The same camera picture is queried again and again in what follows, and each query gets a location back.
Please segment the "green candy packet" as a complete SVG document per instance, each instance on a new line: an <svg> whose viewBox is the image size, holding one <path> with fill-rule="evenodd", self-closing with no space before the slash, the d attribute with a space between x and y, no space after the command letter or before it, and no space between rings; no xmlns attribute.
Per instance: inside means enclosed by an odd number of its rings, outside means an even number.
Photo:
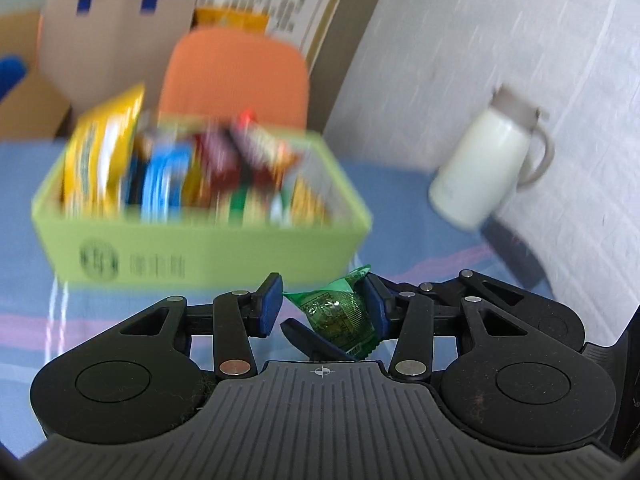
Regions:
<svg viewBox="0 0 640 480"><path fill-rule="evenodd" d="M380 343L366 303L356 292L369 271L370 266L360 266L319 289L284 294L316 334L356 359L367 358Z"/></svg>

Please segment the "dark red snack packet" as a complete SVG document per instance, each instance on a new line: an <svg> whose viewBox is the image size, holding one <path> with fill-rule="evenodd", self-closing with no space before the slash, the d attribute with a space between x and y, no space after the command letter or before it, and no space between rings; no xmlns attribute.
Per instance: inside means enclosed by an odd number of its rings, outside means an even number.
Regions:
<svg viewBox="0 0 640 480"><path fill-rule="evenodd" d="M250 185L250 167L234 143L229 128L215 128L195 136L195 159L203 197Z"/></svg>

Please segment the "blue striped tablecloth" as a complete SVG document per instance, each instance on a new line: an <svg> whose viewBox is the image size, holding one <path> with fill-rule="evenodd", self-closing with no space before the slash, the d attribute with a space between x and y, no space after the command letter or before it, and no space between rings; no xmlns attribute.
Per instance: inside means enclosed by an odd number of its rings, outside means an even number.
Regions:
<svg viewBox="0 0 640 480"><path fill-rule="evenodd" d="M81 288L56 278L32 226L30 202L62 149L60 141L1 145L1 441L17 457L43 440L29 388L44 364L168 295L206 304L218 294L183 286ZM430 174L350 160L342 166L373 216L352 266L367 264L393 282L415 285L471 269L551 294L541 264L505 226L491 223L485 238L442 220L426 197Z"/></svg>

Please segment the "green biscuit packet in box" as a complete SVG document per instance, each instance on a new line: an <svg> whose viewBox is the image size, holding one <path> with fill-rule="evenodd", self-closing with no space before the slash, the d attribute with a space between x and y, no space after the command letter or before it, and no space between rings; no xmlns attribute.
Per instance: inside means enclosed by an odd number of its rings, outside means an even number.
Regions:
<svg viewBox="0 0 640 480"><path fill-rule="evenodd" d="M216 221L238 226L290 226L291 193L259 188L220 193L216 201Z"/></svg>

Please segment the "yellow noodle snack in box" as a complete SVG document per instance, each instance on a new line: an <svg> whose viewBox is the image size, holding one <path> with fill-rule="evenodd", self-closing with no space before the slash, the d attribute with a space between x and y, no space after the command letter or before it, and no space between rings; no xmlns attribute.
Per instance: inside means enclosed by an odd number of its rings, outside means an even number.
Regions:
<svg viewBox="0 0 640 480"><path fill-rule="evenodd" d="M326 203L303 178L297 178L294 183L291 220L294 226L324 226L330 223Z"/></svg>

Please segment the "blue snack packet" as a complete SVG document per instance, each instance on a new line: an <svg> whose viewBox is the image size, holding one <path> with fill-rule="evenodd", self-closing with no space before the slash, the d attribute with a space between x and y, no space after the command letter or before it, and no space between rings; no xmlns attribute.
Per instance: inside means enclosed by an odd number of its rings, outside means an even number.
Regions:
<svg viewBox="0 0 640 480"><path fill-rule="evenodd" d="M155 143L142 180L141 219L166 222L180 216L182 189L192 162L189 142Z"/></svg>

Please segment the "orange red snack packet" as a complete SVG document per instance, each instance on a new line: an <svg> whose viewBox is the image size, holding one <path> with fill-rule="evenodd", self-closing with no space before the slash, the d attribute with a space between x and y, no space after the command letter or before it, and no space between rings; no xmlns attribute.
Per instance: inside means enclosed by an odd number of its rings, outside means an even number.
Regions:
<svg viewBox="0 0 640 480"><path fill-rule="evenodd" d="M230 133L250 168L261 174L269 174L270 181L277 188L280 188L288 170L300 161L299 154L288 142L258 124L252 110L244 110L235 118Z"/></svg>

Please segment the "green cardboard snack box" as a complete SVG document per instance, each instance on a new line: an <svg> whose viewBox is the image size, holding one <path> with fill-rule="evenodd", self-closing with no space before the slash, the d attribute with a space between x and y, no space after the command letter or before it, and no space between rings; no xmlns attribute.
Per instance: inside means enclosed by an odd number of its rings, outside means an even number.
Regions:
<svg viewBox="0 0 640 480"><path fill-rule="evenodd" d="M32 199L32 224L54 273L78 286L177 290L254 286L271 272L288 286L338 278L372 228L370 211L318 133L266 129L300 156L284 186L303 178L326 203L329 224L220 224L216 208L181 209L166 222L143 221L137 206L70 217L59 157Z"/></svg>

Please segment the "large yellow chip bag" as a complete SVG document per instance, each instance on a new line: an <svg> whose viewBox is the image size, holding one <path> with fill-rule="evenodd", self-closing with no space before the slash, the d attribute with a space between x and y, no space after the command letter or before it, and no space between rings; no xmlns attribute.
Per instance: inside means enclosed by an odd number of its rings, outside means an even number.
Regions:
<svg viewBox="0 0 640 480"><path fill-rule="evenodd" d="M78 118L64 156L62 201L70 217L118 214L145 85L136 84Z"/></svg>

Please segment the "white thermos jug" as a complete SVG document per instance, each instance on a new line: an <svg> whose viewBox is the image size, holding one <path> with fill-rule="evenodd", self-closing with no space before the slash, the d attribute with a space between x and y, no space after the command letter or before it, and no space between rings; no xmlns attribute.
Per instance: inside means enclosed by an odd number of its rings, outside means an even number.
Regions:
<svg viewBox="0 0 640 480"><path fill-rule="evenodd" d="M550 168L555 146L544 111L503 84L472 121L428 189L434 211L460 230L474 231L513 192Z"/></svg>

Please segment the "orange chair back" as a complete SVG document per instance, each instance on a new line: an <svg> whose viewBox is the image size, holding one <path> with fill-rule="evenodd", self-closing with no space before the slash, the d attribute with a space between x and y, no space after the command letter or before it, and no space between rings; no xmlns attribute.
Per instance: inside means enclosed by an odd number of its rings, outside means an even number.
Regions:
<svg viewBox="0 0 640 480"><path fill-rule="evenodd" d="M286 42L227 27L198 27L174 47L158 110L231 119L252 110L258 122L304 130L309 74Z"/></svg>

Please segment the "open cardboard box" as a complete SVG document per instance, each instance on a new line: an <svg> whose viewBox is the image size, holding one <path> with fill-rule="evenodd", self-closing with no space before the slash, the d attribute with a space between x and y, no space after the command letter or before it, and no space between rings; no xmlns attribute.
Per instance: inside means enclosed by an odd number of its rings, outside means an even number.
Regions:
<svg viewBox="0 0 640 480"><path fill-rule="evenodd" d="M27 74L1 100L1 140L54 139L70 119L70 102L38 68L40 11L1 15L1 57L20 56Z"/></svg>

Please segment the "yellow plastic bag behind chair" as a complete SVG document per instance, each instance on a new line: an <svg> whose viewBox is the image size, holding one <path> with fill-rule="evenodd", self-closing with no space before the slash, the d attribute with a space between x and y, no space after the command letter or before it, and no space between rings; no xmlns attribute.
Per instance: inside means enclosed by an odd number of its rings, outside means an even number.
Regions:
<svg viewBox="0 0 640 480"><path fill-rule="evenodd" d="M268 28L269 15L254 13L221 6L196 8L194 11L196 26L222 26L264 34Z"/></svg>

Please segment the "blue item in cardboard box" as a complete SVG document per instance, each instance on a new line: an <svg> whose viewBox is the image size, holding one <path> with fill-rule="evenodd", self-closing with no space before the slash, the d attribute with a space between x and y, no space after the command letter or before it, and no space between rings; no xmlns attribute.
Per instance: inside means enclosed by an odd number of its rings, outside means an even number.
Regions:
<svg viewBox="0 0 640 480"><path fill-rule="evenodd" d="M27 74L27 66L23 59L15 54L0 58L0 100L9 94Z"/></svg>

